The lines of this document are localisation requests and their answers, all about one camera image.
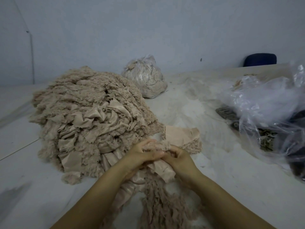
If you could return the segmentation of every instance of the open transparent plastic bag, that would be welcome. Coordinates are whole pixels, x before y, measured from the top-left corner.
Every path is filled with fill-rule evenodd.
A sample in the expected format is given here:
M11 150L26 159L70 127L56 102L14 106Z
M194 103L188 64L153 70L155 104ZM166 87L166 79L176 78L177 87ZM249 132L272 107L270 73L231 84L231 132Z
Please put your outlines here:
M167 82L163 80L152 55L130 61L121 75L133 81L145 98L155 98L167 88Z
M251 151L283 158L305 180L305 74L302 65L282 74L245 75L219 96L216 112L229 120Z

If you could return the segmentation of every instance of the hand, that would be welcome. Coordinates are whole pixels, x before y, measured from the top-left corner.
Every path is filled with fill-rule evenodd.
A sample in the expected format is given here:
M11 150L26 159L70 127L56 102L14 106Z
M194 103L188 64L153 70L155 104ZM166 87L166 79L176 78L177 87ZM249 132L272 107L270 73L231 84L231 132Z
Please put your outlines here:
M143 152L143 146L152 141L156 140L146 139L135 144L126 155L116 163L116 165L122 166L124 170L124 180L132 178L135 173L144 166L143 163L155 161L164 156L164 151Z
M196 167L193 159L185 149L170 145L170 152L174 154L175 157L166 153L162 157L162 160L170 164L176 174L187 185L187 187L190 188L196 180L196 177L202 175L202 173Z

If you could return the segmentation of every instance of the person's right hand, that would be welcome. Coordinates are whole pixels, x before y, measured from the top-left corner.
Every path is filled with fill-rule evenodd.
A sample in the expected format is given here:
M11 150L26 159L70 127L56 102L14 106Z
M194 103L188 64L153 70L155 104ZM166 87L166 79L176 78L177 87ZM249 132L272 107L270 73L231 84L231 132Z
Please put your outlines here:
M175 156L172 157L170 154L165 153L161 159L173 167L173 170L188 187L192 187L193 182L202 173L185 149L170 145L170 152Z

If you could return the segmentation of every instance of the blue chair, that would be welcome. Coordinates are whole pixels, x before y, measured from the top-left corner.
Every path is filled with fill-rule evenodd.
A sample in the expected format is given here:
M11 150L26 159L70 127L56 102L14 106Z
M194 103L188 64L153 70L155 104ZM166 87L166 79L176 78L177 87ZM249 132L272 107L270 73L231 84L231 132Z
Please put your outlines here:
M257 53L246 57L244 66L261 66L276 64L276 55L269 53Z

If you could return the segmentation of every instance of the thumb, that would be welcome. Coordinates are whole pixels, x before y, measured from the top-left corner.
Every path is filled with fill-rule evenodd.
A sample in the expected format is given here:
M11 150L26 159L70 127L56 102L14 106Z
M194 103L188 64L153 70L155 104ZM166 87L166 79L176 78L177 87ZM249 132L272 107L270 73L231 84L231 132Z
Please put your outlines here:
M170 164L173 166L176 158L173 158L170 154L165 153L165 155L162 157L162 160L165 161L166 163Z
M164 151L153 151L143 153L143 162L155 161L164 156Z

